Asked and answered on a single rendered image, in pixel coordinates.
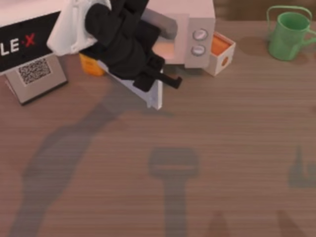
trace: white microwave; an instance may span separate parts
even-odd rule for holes
[[[147,8],[177,21],[175,40],[160,37],[154,46],[166,64],[208,67],[215,30],[213,0],[150,0]]]

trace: orange box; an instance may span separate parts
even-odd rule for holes
[[[212,76],[224,70],[233,60],[236,43],[231,39],[214,32],[210,51],[209,66],[204,68]]]
[[[83,54],[79,54],[81,66],[85,73],[92,75],[92,76],[102,76],[104,75],[105,71],[99,67],[96,60],[89,58]]]

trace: green cup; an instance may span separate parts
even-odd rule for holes
[[[298,9],[308,13],[309,18],[296,12],[285,12],[277,17],[275,30],[271,33],[270,10],[275,8]],[[269,53],[281,61],[293,60],[303,46],[316,43],[316,32],[310,30],[312,13],[300,6],[272,6],[267,10],[267,22],[269,27]],[[314,34],[315,37],[305,40],[306,33]]]

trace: mug handle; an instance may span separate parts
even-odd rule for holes
[[[307,8],[302,7],[302,6],[286,6],[286,5],[276,5],[276,6],[271,6],[267,10],[267,22],[268,22],[268,32],[269,35],[271,34],[271,28],[270,28],[270,10],[276,9],[276,8],[282,8],[282,9],[295,9],[295,10],[302,10],[308,13],[310,17],[310,22],[313,20],[313,14],[311,11],[309,11]]]
[[[313,37],[313,38],[311,38],[311,39],[308,39],[308,40],[304,40],[304,41],[303,41],[303,45],[304,45],[304,46],[307,46],[307,45],[309,45],[309,44],[311,44],[311,43],[316,43],[316,32],[315,32],[315,31],[312,31],[312,30],[310,30],[310,29],[308,29],[308,30],[307,30],[307,33],[313,34],[313,35],[315,35],[315,37]]]

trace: wooden table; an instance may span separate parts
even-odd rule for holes
[[[218,22],[233,63],[167,68],[184,83],[159,112],[77,55],[70,84],[26,107],[1,83],[0,236],[315,236],[316,50],[274,60],[266,28]]]

